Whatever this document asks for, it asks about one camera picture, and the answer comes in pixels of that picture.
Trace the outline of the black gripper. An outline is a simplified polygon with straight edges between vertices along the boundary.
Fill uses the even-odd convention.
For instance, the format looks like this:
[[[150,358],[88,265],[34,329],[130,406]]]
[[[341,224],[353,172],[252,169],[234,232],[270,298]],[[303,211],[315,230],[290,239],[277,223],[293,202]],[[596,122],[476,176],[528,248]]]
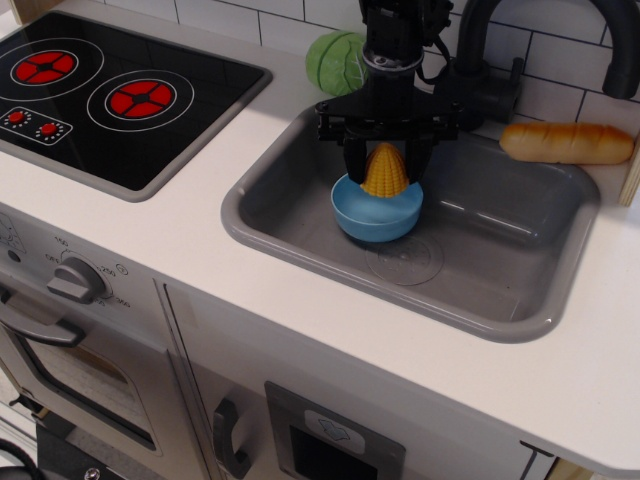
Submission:
[[[365,181],[366,141],[405,142],[405,171],[420,181],[435,145],[458,135],[460,102],[425,92],[412,73],[373,73],[360,89],[316,104],[318,138],[343,144],[348,177]]]

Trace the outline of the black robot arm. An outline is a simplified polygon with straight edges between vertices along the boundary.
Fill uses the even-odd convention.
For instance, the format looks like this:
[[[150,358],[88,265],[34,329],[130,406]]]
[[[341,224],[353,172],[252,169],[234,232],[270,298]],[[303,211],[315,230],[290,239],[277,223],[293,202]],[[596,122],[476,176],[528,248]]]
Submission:
[[[359,90],[315,106],[318,138],[343,148],[349,178],[361,184],[367,145],[404,144],[404,171],[411,183],[422,178],[432,150],[458,134],[460,104],[418,89],[425,46],[449,53],[440,32],[450,25],[450,1],[362,1],[366,25],[362,57],[368,78]]]

